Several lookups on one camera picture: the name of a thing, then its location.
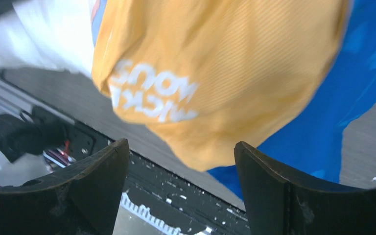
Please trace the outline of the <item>orange pillowcase with white print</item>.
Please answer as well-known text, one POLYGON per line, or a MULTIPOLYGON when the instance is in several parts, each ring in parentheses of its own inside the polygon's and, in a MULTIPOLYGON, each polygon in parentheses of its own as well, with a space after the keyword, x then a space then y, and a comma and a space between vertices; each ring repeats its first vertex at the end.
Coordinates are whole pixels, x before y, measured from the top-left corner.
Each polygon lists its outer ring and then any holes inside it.
POLYGON ((98 0, 92 31, 115 114, 237 196, 240 141, 338 183, 376 103, 376 0, 98 0))

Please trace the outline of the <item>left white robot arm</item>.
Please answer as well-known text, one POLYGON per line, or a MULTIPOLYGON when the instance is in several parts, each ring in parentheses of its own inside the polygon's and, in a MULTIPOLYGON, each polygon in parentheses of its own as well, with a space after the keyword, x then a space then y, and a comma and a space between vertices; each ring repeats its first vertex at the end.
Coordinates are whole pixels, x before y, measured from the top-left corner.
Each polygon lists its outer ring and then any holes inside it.
POLYGON ((67 139, 63 123, 23 121, 0 114, 0 187, 20 186, 50 173, 43 151, 67 139))

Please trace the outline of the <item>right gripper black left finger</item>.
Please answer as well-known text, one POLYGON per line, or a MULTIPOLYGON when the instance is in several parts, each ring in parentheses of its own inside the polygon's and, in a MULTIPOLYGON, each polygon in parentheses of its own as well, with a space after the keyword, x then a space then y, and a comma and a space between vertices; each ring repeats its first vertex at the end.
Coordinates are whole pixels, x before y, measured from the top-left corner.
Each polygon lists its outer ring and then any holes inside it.
POLYGON ((0 235, 110 235, 130 149, 120 139, 21 186, 0 187, 0 235))

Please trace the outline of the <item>white pillow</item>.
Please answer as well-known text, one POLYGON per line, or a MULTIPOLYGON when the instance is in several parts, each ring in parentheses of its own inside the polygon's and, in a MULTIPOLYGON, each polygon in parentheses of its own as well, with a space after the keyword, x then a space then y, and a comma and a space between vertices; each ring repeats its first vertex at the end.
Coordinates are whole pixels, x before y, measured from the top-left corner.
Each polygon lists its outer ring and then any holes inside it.
POLYGON ((91 76, 97 0, 24 0, 0 15, 0 69, 91 76))

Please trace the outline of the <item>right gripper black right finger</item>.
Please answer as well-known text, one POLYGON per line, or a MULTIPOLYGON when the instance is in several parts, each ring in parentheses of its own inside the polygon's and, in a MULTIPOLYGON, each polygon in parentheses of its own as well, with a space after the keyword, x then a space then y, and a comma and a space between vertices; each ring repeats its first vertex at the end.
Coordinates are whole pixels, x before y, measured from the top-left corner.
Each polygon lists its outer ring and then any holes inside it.
POLYGON ((241 141, 234 149, 253 235, 376 235, 376 188, 316 178, 241 141))

